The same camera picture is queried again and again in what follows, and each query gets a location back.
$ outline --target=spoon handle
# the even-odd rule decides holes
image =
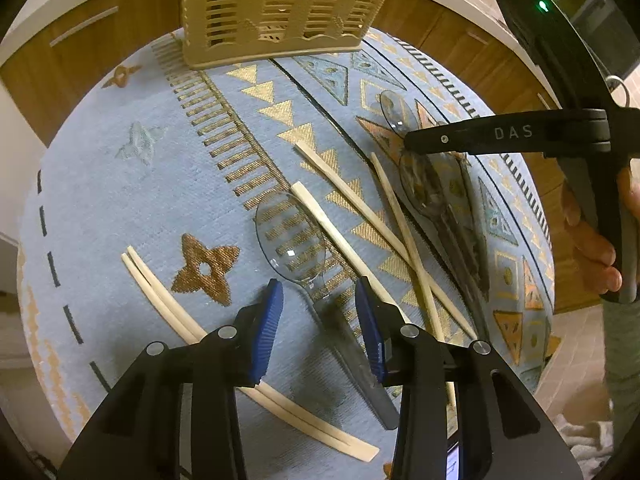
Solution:
[[[398,410],[384,387],[371,373],[366,354],[354,338],[347,321],[335,308],[335,303],[330,298],[315,301],[313,313],[349,380],[384,428],[395,430],[400,422]]]

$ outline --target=beige plastic basket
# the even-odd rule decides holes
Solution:
[[[357,50],[384,0],[182,0],[184,59],[206,68]]]

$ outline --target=finger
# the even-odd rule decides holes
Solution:
[[[636,219],[640,219],[640,183],[633,179],[629,168],[618,174],[618,191],[622,203]]]
[[[616,261],[616,250],[611,243],[584,220],[576,226],[565,222],[564,228],[572,242],[588,260],[599,262],[609,267]]]
[[[562,205],[562,212],[564,213],[564,219],[566,222],[571,226],[578,225],[581,215],[580,206],[578,205],[578,201],[575,199],[574,192],[571,191],[566,180],[562,183],[560,203]]]
[[[620,290],[622,276],[615,268],[588,260],[578,250],[574,250],[574,259],[580,269],[584,288],[596,294],[604,294],[608,290],[613,292]]]

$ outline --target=cabinet handle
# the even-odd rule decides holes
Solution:
[[[484,40],[483,38],[481,38],[480,36],[478,36],[477,34],[475,34],[474,32],[471,32],[470,30],[466,30],[466,34],[468,36],[471,36],[474,40],[478,40],[480,43],[488,45],[489,42],[487,40]]]
[[[63,32],[57,38],[52,40],[49,43],[49,46],[56,46],[58,43],[60,43],[60,41],[66,40],[66,38],[68,38],[72,34],[75,34],[79,30],[82,30],[83,28],[88,27],[92,23],[98,22],[99,20],[106,18],[107,16],[111,16],[116,12],[118,12],[118,6],[111,7],[111,9],[104,10],[103,12],[100,12],[99,14],[96,14],[95,16],[92,16],[87,20],[84,20],[84,22],[78,23],[76,26],[71,27],[69,30],[67,30],[66,32]]]

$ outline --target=screw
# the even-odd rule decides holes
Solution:
[[[233,339],[236,337],[238,330],[235,326],[227,325],[218,330],[218,337],[220,339]]]
[[[164,345],[159,341],[154,341],[146,346],[146,353],[149,355],[159,355],[164,352]]]
[[[400,333],[405,337],[418,337],[420,329],[415,325],[403,325],[400,329]]]
[[[485,341],[476,341],[474,343],[474,350],[480,355],[487,355],[491,351],[491,346]]]

